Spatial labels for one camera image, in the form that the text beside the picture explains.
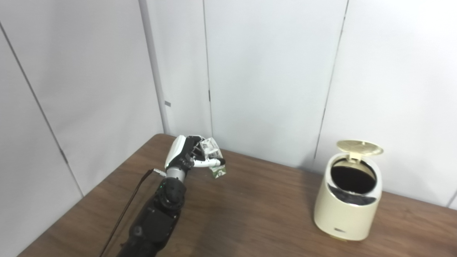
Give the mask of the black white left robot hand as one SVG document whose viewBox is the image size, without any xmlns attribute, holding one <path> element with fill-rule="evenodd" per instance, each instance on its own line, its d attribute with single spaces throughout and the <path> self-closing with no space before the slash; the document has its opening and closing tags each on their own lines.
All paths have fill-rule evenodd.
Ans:
<svg viewBox="0 0 457 257">
<path fill-rule="evenodd" d="M 208 157 L 204 152 L 204 137 L 198 135 L 175 138 L 165 161 L 165 169 L 171 167 L 190 171 L 194 167 L 218 167 L 226 164 L 224 158 Z"/>
</svg>

